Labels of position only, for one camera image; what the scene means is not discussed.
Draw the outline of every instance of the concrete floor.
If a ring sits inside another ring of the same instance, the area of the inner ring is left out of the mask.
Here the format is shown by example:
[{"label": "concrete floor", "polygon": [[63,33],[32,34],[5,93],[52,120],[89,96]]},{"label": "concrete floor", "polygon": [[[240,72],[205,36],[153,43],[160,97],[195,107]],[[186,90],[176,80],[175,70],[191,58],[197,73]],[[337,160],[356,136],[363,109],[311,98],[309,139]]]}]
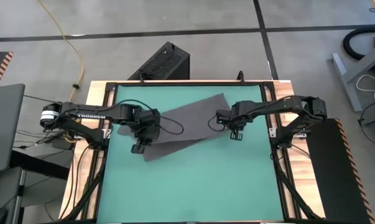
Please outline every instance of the concrete floor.
[{"label": "concrete floor", "polygon": [[[111,34],[165,30],[259,28],[252,0],[44,0],[68,35]],[[370,0],[259,0],[266,27],[348,26],[375,24]],[[268,32],[272,56],[281,80],[292,80],[299,95],[313,95],[327,102],[330,117],[342,120],[368,200],[375,215],[375,145],[359,130],[355,114],[330,62],[332,52],[350,60],[341,48],[350,30]],[[58,35],[53,22],[36,0],[0,0],[0,37]],[[243,70],[248,79],[268,80],[269,53],[260,32],[197,34],[157,37],[125,37],[72,40],[80,51],[86,75],[75,101],[84,103],[90,81],[124,80],[166,41],[191,53],[191,79],[234,79]],[[352,41],[362,53],[372,48],[373,35]],[[13,51],[14,58],[0,85],[24,83],[25,93],[66,101],[80,66],[72,49],[61,40],[0,42],[0,51]],[[41,132],[40,112],[45,102],[24,99],[19,129]],[[370,136],[375,139],[375,131]],[[31,140],[17,136],[17,140]],[[29,148],[25,153],[41,156],[57,152],[50,146]],[[70,154],[51,158],[64,164]],[[26,185],[44,177],[29,174]],[[25,193],[24,205],[44,203],[61,195],[65,182],[50,179]],[[53,217],[61,198],[48,204]],[[43,206],[25,210],[24,223],[49,222]]]}]

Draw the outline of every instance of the teal table surface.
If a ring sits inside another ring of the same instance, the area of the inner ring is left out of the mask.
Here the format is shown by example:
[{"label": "teal table surface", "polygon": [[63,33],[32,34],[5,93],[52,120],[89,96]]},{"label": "teal table surface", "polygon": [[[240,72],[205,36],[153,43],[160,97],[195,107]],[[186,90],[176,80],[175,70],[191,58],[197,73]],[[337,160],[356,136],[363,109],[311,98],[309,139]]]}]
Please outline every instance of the teal table surface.
[{"label": "teal table surface", "polygon": [[[116,101],[165,112],[220,93],[230,106],[262,101],[258,86],[118,86]],[[227,132],[152,162],[131,154],[132,137],[112,134],[97,222],[283,220],[267,132],[260,116],[242,141]]]}]

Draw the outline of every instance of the dark gray fabric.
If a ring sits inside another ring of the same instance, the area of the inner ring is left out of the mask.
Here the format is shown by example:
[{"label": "dark gray fabric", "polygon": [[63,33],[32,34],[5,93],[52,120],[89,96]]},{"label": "dark gray fabric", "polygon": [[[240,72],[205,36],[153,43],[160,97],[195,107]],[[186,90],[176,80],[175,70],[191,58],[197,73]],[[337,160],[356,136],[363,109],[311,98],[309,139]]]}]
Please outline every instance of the dark gray fabric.
[{"label": "dark gray fabric", "polygon": [[[179,135],[169,134],[161,130],[158,140],[147,146],[144,160],[152,161],[191,146],[203,139],[216,138],[224,132],[216,132],[208,127],[208,120],[214,117],[216,110],[230,110],[223,94],[215,95],[204,100],[181,106],[161,114],[166,118],[178,121],[184,127],[184,132]],[[216,124],[216,119],[211,121],[211,127],[221,130],[222,125]],[[178,133],[181,128],[172,121],[161,119],[160,125],[171,132]],[[133,136],[130,129],[121,126],[118,134]]]},{"label": "dark gray fabric", "polygon": [[143,158],[146,162],[162,158],[179,150],[185,149],[194,145],[202,140],[189,140],[189,141],[173,141],[147,146]]}]

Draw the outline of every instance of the black metal frame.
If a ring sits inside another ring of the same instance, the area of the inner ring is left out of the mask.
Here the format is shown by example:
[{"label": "black metal frame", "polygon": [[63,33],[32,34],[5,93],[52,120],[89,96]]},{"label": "black metal frame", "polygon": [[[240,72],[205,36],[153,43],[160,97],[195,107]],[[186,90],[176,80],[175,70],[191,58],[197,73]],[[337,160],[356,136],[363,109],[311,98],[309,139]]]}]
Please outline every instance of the black metal frame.
[{"label": "black metal frame", "polygon": [[[249,86],[259,86],[261,95],[262,95],[262,100],[263,101],[269,101],[269,100],[276,100],[275,96],[275,88],[274,88],[274,83],[273,81],[261,81],[261,82],[246,82],[244,81],[244,75],[243,73],[240,72],[238,76],[238,80],[241,80],[240,82],[185,82],[185,83],[170,83],[170,82],[155,82],[155,83],[107,83],[106,84],[106,90],[104,94],[104,99],[103,99],[103,106],[107,105],[108,103],[108,98],[111,93],[111,91],[114,91],[114,97],[113,97],[113,103],[116,103],[116,95],[118,92],[118,85],[122,86],[230,86],[230,85],[249,85]],[[269,90],[271,98],[268,99],[267,94],[266,94],[266,89]],[[277,124],[277,127],[281,126],[281,119],[279,114],[275,116],[275,121]],[[270,128],[272,126],[271,123],[271,117],[268,115],[266,116],[266,123],[268,127]],[[104,121],[100,122],[99,127],[103,128]],[[284,156],[284,165],[286,167],[286,176],[287,179],[289,180],[290,184],[294,186],[294,182],[290,181],[293,180],[292,177],[292,169],[290,166],[289,162],[289,157],[288,157],[288,152],[287,151],[282,151],[283,156]],[[98,161],[98,153],[95,152],[93,154],[93,159],[91,163],[91,169],[90,169],[90,175],[88,177],[89,183],[91,183],[91,180],[93,180],[95,176],[95,170],[96,170],[96,165]],[[276,174],[276,167],[279,166],[279,161],[274,159],[274,167],[275,167],[275,176],[277,179],[277,186],[279,188],[279,196],[280,196],[280,203],[282,206],[282,212],[283,212],[283,218],[285,223],[295,223],[295,224],[306,224],[306,223],[313,223],[313,224],[319,224],[319,223],[324,223],[324,224],[350,224],[350,223],[344,223],[344,222],[333,222],[325,219],[316,219],[316,220],[304,220],[301,219],[300,217],[300,209],[299,206],[294,198],[292,198],[292,201],[294,202],[294,211],[295,211],[295,216],[298,218],[290,218],[289,213],[288,213],[288,206],[286,202],[286,197],[285,197],[285,192],[284,192],[284,183],[281,181],[281,178]],[[97,213],[98,213],[98,207],[100,205],[100,195],[101,195],[101,188],[102,188],[102,182],[98,184],[98,195],[96,197],[96,203],[95,203],[95,210],[94,210],[94,217],[93,219],[87,219],[86,214],[88,211],[88,203],[85,203],[85,207],[82,210],[82,216],[81,220],[75,220],[75,221],[64,221],[64,223],[96,223],[97,219]]]},{"label": "black metal frame", "polygon": [[[121,86],[230,86],[230,85],[236,85],[236,86],[240,86],[240,85],[259,86],[263,101],[275,100],[275,89],[274,89],[274,83],[273,83],[273,81],[246,82],[244,80],[244,75],[241,74],[241,73],[239,73],[238,79],[240,80],[240,82],[185,82],[185,83],[170,83],[170,82],[155,82],[155,83],[139,82],[138,83],[138,82],[136,82],[136,83],[107,83],[106,84],[105,93],[104,93],[103,106],[105,106],[105,105],[108,104],[109,95],[110,95],[110,93],[112,91],[114,92],[113,93],[114,97],[113,97],[113,103],[112,104],[116,103],[116,95],[117,95],[117,92],[118,92],[118,86],[119,85],[121,85]],[[267,99],[266,89],[270,91],[271,99]],[[280,126],[281,122],[280,122],[280,117],[279,116],[276,116],[276,121],[277,120],[278,120],[277,124],[278,124],[278,126]],[[270,118],[270,116],[266,116],[266,123],[267,123],[268,127],[271,128],[271,118]],[[104,125],[104,122],[101,121],[100,124],[99,124],[99,127],[103,128],[103,125]],[[95,168],[97,166],[97,160],[98,160],[98,152],[95,151],[93,153],[93,159],[92,159],[92,163],[91,163],[90,174],[89,174],[89,177],[88,177],[88,183],[91,183],[91,181],[93,180],[93,177],[94,177],[94,174],[95,174],[95,170],[96,170]],[[289,162],[288,159],[284,160],[284,165],[287,168],[287,178],[289,180],[293,180],[292,170],[291,170],[290,162]],[[282,212],[283,212],[284,219],[286,220],[287,218],[289,218],[289,213],[288,213],[288,207],[287,207],[287,200],[286,200],[285,192],[284,192],[284,186],[283,186],[283,183],[282,183],[281,179],[276,174],[274,174],[274,175],[276,176],[276,179],[277,179],[277,186],[278,186],[278,190],[279,190],[280,203],[281,203],[281,207],[282,207]],[[95,203],[95,210],[94,210],[94,216],[93,216],[93,218],[97,218],[98,207],[100,205],[100,194],[101,194],[102,184],[103,183],[101,182],[99,184],[99,186],[98,186],[98,196],[96,197],[96,203]],[[295,202],[294,199],[292,199],[292,200],[294,202],[295,217],[300,217],[300,212],[299,212],[300,210],[298,209],[298,205],[297,205],[297,203]],[[89,202],[86,203],[86,205],[85,205],[85,207],[84,207],[84,209],[82,211],[82,216],[81,216],[82,219],[86,219],[87,218],[86,215],[87,215],[87,211],[88,211],[88,205],[89,205]]]}]

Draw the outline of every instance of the black box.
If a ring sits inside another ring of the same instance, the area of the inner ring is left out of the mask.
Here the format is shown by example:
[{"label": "black box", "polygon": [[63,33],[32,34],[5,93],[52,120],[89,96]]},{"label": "black box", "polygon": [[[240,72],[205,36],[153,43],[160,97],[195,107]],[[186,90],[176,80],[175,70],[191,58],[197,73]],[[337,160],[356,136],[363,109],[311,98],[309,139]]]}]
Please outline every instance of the black box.
[{"label": "black box", "polygon": [[190,54],[166,42],[128,80],[189,80]]}]

